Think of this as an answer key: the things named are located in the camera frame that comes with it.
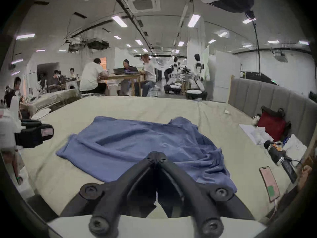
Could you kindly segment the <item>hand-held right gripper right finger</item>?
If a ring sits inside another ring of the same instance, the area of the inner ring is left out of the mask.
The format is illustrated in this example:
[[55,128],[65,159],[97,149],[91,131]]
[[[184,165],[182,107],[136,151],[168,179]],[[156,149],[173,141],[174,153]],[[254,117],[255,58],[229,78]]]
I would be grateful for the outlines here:
[[157,200],[167,217],[193,217],[199,236],[220,236],[221,217],[255,220],[230,187],[194,181],[161,152],[156,152],[156,183]]

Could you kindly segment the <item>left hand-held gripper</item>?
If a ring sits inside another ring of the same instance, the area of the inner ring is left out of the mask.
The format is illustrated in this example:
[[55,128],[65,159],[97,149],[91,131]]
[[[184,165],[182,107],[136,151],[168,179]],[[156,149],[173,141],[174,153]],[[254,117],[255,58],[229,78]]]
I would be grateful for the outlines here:
[[19,119],[19,97],[13,97],[9,109],[0,109],[0,149],[35,148],[54,136],[52,125],[39,120]]

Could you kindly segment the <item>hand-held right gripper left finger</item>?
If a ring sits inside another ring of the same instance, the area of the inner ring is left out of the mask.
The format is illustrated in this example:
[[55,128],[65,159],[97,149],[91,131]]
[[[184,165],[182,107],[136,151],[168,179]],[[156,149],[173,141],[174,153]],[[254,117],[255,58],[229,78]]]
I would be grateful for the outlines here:
[[59,217],[92,215],[88,228],[93,236],[117,236],[121,215],[146,218],[156,209],[158,156],[150,152],[115,181],[83,185]]

